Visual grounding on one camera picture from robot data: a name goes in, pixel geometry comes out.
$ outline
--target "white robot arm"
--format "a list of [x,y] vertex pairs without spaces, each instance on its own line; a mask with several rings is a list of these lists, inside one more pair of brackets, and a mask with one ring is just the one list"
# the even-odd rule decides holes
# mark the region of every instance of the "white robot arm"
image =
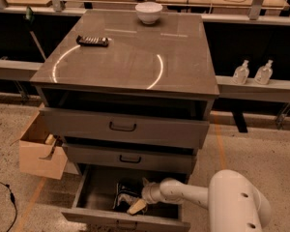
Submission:
[[243,175],[221,170],[208,188],[185,185],[167,178],[142,190],[147,204],[181,204],[184,200],[209,210],[212,232],[261,232],[271,219],[266,197]]

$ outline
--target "white bowl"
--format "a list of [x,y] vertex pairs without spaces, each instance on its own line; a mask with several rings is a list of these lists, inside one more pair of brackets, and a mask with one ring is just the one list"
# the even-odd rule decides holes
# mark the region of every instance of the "white bowl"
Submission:
[[138,18],[144,24],[154,24],[160,18],[162,5],[155,2],[144,2],[135,6]]

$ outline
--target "drawer handle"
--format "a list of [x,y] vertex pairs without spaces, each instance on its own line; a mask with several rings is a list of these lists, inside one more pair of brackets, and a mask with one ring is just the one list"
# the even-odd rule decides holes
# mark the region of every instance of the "drawer handle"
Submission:
[[116,126],[114,125],[114,123],[111,121],[111,122],[109,122],[108,127],[109,127],[111,130],[113,130],[113,131],[127,131],[127,132],[129,132],[129,131],[135,131],[135,129],[136,129],[136,124],[134,124],[132,128],[128,128],[128,127],[119,127],[119,126],[116,127]]
[[124,163],[135,163],[138,164],[142,161],[142,157],[139,157],[138,160],[129,160],[129,159],[124,159],[122,155],[119,156],[119,161],[124,162]]
[[120,226],[119,225],[119,220],[117,220],[116,221],[116,229],[118,229],[118,230],[123,230],[123,231],[135,231],[136,230],[136,228],[137,228],[137,222],[135,222],[135,224],[134,224],[134,227],[131,227],[131,228],[127,228],[127,227],[123,227],[123,226]]

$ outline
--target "concrete floor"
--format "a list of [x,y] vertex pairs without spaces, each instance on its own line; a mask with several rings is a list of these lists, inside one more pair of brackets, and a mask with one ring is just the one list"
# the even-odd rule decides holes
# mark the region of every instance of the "concrete floor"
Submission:
[[[19,133],[41,102],[33,97],[21,104],[18,95],[0,94],[0,182],[10,185],[18,210],[13,232],[108,231],[68,222],[60,213],[70,208],[80,177],[65,173],[61,181],[20,173],[18,169]],[[245,114],[248,133],[239,133],[231,114],[211,114],[211,126],[189,183],[207,187],[212,176],[228,168],[245,175],[270,200],[273,218],[264,231],[290,232],[290,118],[277,130],[273,116]],[[207,232],[206,210],[188,202],[183,220],[190,232]],[[8,190],[0,185],[0,231],[7,231],[15,210]]]

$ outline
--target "plastic bottle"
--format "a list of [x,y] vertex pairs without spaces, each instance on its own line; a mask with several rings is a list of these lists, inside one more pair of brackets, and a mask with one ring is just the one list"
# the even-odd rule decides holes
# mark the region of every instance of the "plastic bottle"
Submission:
[[249,75],[248,60],[244,60],[233,74],[233,82],[236,84],[245,84]]
[[273,73],[272,63],[273,63],[273,60],[269,60],[265,66],[261,66],[259,68],[257,74],[254,77],[254,81],[256,83],[263,84],[263,85],[268,84]]

